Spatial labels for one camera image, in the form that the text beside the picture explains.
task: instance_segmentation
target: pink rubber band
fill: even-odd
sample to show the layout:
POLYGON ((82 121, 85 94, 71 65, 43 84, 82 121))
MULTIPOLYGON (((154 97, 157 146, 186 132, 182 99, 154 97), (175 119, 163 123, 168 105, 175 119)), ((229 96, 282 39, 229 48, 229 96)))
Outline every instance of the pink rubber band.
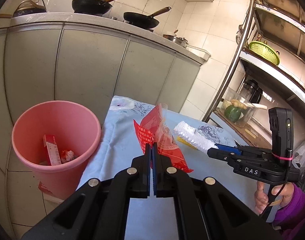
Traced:
POLYGON ((286 157, 280 157, 280 156, 275 155, 275 154, 273 154, 273 153, 271 153, 271 154, 274 155, 276 158, 278 158, 278 159, 280 159, 280 160, 291 161, 291 160, 293 159, 293 157, 291 157, 291 158, 286 158, 286 157))

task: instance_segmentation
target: green basket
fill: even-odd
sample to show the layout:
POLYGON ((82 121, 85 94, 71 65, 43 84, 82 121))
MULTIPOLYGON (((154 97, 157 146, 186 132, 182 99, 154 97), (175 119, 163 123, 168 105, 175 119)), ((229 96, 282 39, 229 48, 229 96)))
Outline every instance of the green basket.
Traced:
POLYGON ((270 48, 268 45, 260 42, 260 41, 252 41, 249 43, 249 48, 260 55, 261 57, 265 58, 266 60, 272 62, 275 65, 279 65, 280 59, 277 53, 270 48))

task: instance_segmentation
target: blue tablecloth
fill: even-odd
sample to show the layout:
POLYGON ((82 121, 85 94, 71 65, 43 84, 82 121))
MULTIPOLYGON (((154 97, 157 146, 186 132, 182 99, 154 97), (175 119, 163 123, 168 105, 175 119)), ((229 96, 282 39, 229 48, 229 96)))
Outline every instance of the blue tablecloth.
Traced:
MULTIPOLYGON (((130 167, 132 159, 142 154, 134 131, 133 119, 140 123, 153 107, 129 98, 114 96, 102 127, 101 142, 91 157, 78 188, 90 178, 111 179, 119 171, 130 167)), ((204 126, 203 130, 207 137, 215 143, 236 145, 232 136, 222 128, 167 111, 165 124, 170 130, 181 121, 196 128, 204 126)), ((254 180, 234 174, 226 162, 211 159, 205 153, 180 142, 177 144, 188 167, 194 169, 189 176, 196 179, 214 177, 250 209, 254 209, 254 180)), ((130 200, 125 239, 176 240, 178 234, 173 199, 153 196, 152 176, 150 177, 151 196, 148 199, 130 200)))

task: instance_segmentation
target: pink trash bin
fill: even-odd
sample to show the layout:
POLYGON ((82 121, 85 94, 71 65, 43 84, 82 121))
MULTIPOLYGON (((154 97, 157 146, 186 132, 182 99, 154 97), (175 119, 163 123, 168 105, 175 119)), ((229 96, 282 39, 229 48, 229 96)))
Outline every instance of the pink trash bin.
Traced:
POLYGON ((88 108, 69 101, 49 101, 25 111, 16 121, 12 144, 17 157, 58 198, 66 199, 77 188, 89 157, 96 150, 101 128, 88 108), (55 136, 59 152, 72 150, 78 158, 44 166, 43 135, 55 136))

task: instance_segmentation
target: metal screw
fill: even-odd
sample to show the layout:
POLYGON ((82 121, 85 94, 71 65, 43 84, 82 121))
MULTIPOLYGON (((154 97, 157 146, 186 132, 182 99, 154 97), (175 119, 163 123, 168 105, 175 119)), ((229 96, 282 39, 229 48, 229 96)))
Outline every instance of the metal screw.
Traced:
POLYGON ((177 172, 177 169, 175 167, 168 167, 166 170, 169 174, 174 174, 177 172))
POLYGON ((205 182, 208 184, 208 185, 213 185, 216 183, 216 180, 212 177, 208 177, 208 178, 205 178, 205 182))
POLYGON ((89 181, 88 181, 88 185, 90 186, 90 187, 95 187, 95 186, 97 186, 99 184, 99 180, 97 180, 97 179, 90 179, 89 181))
POLYGON ((130 168, 127 169, 127 173, 129 175, 135 174, 136 172, 137 172, 136 168, 130 167, 130 168))

